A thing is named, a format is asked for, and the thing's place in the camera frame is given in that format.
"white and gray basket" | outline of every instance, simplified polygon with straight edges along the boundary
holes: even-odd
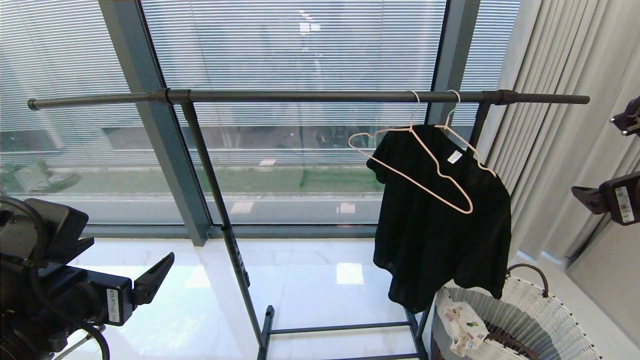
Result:
[[[537,271],[542,276],[544,288],[511,276],[512,269],[519,266]],[[431,357],[435,360],[602,359],[573,314],[555,295],[549,294],[547,279],[535,266],[517,264],[508,268],[500,300],[482,290],[449,285],[444,290],[438,296],[448,296],[454,302],[466,301],[489,323],[493,335],[488,336],[478,349],[468,350],[465,357],[459,357],[449,350],[451,338],[439,316],[435,315],[431,330]],[[496,328],[501,330],[498,334],[492,331]]]

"grass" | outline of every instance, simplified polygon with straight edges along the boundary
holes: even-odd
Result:
[[[383,185],[367,168],[281,167],[218,168],[216,177],[225,193],[361,193],[381,192]],[[197,171],[205,193],[211,190],[202,169]],[[79,181],[60,193],[170,193],[160,170],[109,170],[75,172]],[[7,193],[24,193],[10,174],[0,177]]]

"clothes hanger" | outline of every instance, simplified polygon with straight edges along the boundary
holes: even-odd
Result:
[[[456,111],[456,109],[458,109],[458,105],[460,105],[460,103],[462,102],[462,99],[460,99],[460,94],[457,91],[455,91],[455,90],[447,90],[447,91],[456,94],[456,96],[458,97],[458,103],[456,104],[456,107],[454,107],[453,110],[451,110],[447,114],[447,120],[445,120],[444,125],[435,125],[434,127],[438,127],[440,129],[445,129],[446,131],[448,131],[451,134],[453,134],[460,141],[462,141],[469,149],[471,149],[474,152],[474,154],[476,154],[478,167],[483,169],[483,170],[489,171],[491,173],[491,175],[493,175],[495,177],[496,176],[495,172],[492,169],[490,169],[488,167],[484,167],[482,164],[480,164],[480,154],[478,153],[476,148],[471,146],[471,144],[468,143],[462,136],[458,135],[458,133],[456,133],[455,131],[453,131],[453,129],[451,129],[449,127],[449,122],[451,121],[451,114],[453,114],[453,112]]]
[[[415,91],[409,90],[411,93],[413,93],[415,95],[415,98],[417,100],[417,105],[415,107],[415,110],[413,111],[413,113],[411,114],[411,120],[409,122],[409,128],[404,128],[404,129],[397,129],[397,128],[389,128],[389,129],[381,129],[376,131],[375,133],[369,134],[369,133],[357,133],[357,134],[353,134],[351,136],[349,136],[349,140],[347,141],[347,144],[352,147],[353,149],[357,150],[358,152],[360,152],[361,154],[367,156],[369,159],[374,160],[375,162],[379,163],[380,165],[383,165],[384,167],[386,167],[387,169],[395,172],[396,174],[402,176],[403,178],[411,181],[413,184],[415,184],[416,186],[418,186],[420,189],[423,189],[424,191],[430,193],[432,196],[434,196],[436,199],[444,202],[445,204],[449,205],[450,207],[452,207],[455,210],[458,210],[459,212],[463,213],[463,214],[471,214],[474,211],[474,205],[471,202],[471,198],[469,197],[469,195],[467,195],[467,193],[462,189],[462,187],[451,177],[448,175],[443,175],[440,172],[440,163],[438,162],[438,159],[433,155],[433,153],[429,150],[429,148],[427,147],[427,145],[424,145],[424,142],[422,142],[422,140],[420,139],[420,137],[415,133],[415,131],[413,130],[413,118],[415,117],[415,114],[418,112],[418,110],[420,109],[420,97],[418,96],[418,94]],[[449,201],[446,201],[445,199],[443,199],[441,196],[439,196],[438,194],[436,194],[435,192],[432,192],[431,190],[427,189],[426,187],[422,186],[420,183],[418,183],[416,180],[413,180],[412,178],[410,178],[409,176],[407,176],[406,174],[400,172],[399,170],[396,170],[392,167],[390,167],[389,165],[385,164],[384,162],[374,158],[372,155],[367,154],[366,152],[364,152],[363,150],[359,149],[358,147],[354,146],[351,141],[354,137],[356,136],[362,136],[362,135],[366,135],[369,138],[376,138],[376,135],[385,132],[385,131],[409,131],[409,133],[411,133],[413,135],[413,137],[418,140],[418,142],[420,143],[420,145],[422,146],[422,148],[429,154],[429,156],[431,156],[431,159],[433,159],[433,161],[436,163],[436,172],[438,173],[438,176],[444,178],[444,179],[448,179],[450,180],[453,185],[455,185],[458,190],[460,190],[460,193],[462,193],[462,195],[465,197],[465,199],[467,200],[467,204],[469,205],[469,210],[462,210],[461,208],[455,206],[454,204],[451,204]]]

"black t-shirt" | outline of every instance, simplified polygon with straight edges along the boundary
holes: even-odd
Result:
[[[373,261],[393,275],[389,299],[418,313],[431,305],[434,294],[451,279],[464,288],[480,286],[501,298],[511,242],[508,191],[440,129],[413,128],[438,159],[440,172],[466,191],[474,210],[460,213],[383,165],[367,161],[385,184]],[[438,176],[435,162],[408,131],[388,132],[373,156],[460,209],[468,209],[464,196],[450,180]]]

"rack base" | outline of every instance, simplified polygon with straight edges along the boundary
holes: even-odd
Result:
[[[424,341],[422,340],[422,334],[419,332],[418,321],[415,319],[415,315],[411,314],[406,309],[406,321],[403,322],[379,322],[379,323],[359,323],[354,325],[336,325],[336,326],[320,326],[320,327],[299,327],[294,329],[272,329],[273,317],[275,316],[275,309],[269,305],[267,307],[266,314],[264,315],[264,326],[262,327],[262,339],[264,340],[264,346],[258,350],[257,360],[267,360],[267,353],[269,351],[269,341],[271,335],[278,334],[302,334],[304,332],[319,332],[319,331],[337,331],[337,330],[354,330],[354,329],[375,329],[380,327],[398,327],[409,326],[411,330],[411,337],[413,339],[413,345],[415,346],[415,352],[411,354],[397,354],[397,355],[382,355],[382,356],[365,356],[365,357],[343,357],[334,360],[391,360],[391,359],[420,359],[429,360],[427,350],[424,347]]]

